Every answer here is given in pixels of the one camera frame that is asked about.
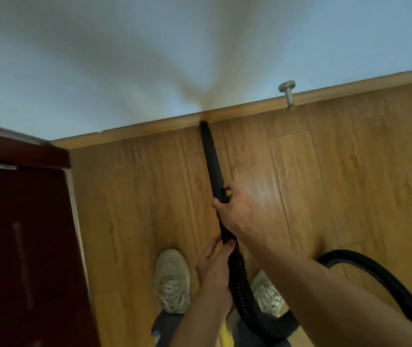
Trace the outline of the person's left hand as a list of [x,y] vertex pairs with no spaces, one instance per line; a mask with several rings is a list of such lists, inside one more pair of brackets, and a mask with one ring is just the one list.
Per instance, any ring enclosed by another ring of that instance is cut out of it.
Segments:
[[201,292],[214,292],[229,296],[229,267],[228,262],[223,261],[223,246],[218,254],[215,254],[221,241],[220,236],[210,241],[196,264],[196,273]]

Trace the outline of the person's right hand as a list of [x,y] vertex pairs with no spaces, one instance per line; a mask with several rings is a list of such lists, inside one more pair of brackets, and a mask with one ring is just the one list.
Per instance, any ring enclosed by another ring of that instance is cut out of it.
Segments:
[[253,208],[247,192],[237,181],[231,181],[223,187],[231,192],[231,196],[226,213],[218,213],[221,222],[238,240],[249,246],[251,251],[262,248],[266,241],[262,231],[255,225]]

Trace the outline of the black vacuum crevice nozzle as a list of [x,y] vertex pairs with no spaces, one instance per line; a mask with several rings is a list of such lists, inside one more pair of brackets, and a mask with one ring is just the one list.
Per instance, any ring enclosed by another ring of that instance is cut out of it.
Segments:
[[223,187],[224,180],[211,130],[207,122],[201,122],[199,127],[213,197],[220,203],[227,204],[229,197]]

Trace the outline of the person's left forearm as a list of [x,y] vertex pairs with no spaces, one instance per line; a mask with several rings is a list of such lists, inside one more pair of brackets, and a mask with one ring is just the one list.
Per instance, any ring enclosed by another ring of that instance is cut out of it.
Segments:
[[227,284],[200,286],[168,347],[216,347],[221,326],[231,305]]

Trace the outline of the person's right forearm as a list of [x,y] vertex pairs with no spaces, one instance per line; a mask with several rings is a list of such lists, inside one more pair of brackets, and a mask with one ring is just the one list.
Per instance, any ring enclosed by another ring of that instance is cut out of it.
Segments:
[[265,234],[237,235],[317,347],[412,347],[412,323],[371,293]]

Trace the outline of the white right sneaker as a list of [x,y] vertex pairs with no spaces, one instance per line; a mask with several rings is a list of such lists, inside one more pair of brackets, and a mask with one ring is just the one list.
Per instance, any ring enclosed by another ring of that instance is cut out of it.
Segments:
[[257,272],[250,287],[260,310],[279,318],[285,302],[263,270]]

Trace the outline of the white sneaker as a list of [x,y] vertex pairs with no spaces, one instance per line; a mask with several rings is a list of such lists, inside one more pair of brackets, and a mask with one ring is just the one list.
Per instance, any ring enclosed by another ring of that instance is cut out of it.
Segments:
[[285,302],[263,270],[257,272],[250,287],[260,310],[279,318]]
[[155,283],[161,308],[170,314],[185,314],[191,304],[190,271],[181,252],[167,249],[160,254]]

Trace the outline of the white left sneaker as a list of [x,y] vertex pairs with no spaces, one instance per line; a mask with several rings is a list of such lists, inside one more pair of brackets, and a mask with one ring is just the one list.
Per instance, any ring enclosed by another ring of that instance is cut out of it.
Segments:
[[167,249],[160,254],[155,283],[161,308],[170,314],[185,314],[191,304],[190,271],[181,252]]

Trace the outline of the yellow object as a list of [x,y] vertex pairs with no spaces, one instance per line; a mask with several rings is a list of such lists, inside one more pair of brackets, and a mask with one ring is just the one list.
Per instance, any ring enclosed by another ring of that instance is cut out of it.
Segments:
[[221,324],[215,347],[234,347],[232,333],[228,329],[225,321]]

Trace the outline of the grey trousers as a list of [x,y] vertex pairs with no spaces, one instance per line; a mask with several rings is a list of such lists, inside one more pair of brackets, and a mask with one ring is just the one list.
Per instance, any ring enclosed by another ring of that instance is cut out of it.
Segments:
[[[183,316],[183,314],[171,314],[165,310],[161,311],[155,319],[151,331],[156,341],[156,347],[168,347],[169,341]],[[251,331],[241,318],[232,317],[231,320],[235,347],[291,347],[288,340],[268,344]]]

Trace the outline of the silver metal door stopper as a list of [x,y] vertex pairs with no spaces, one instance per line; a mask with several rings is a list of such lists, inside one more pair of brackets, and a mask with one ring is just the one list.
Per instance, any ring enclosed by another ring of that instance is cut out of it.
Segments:
[[292,90],[294,88],[295,88],[295,81],[294,80],[289,80],[289,81],[283,82],[278,87],[279,92],[284,94],[284,98],[286,100],[288,110],[294,110],[295,109],[295,103],[294,103],[293,94],[292,94]]

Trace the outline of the dark red wooden door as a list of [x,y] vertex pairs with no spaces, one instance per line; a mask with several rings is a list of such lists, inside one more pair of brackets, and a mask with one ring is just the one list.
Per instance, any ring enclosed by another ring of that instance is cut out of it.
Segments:
[[99,347],[65,149],[0,128],[0,347]]

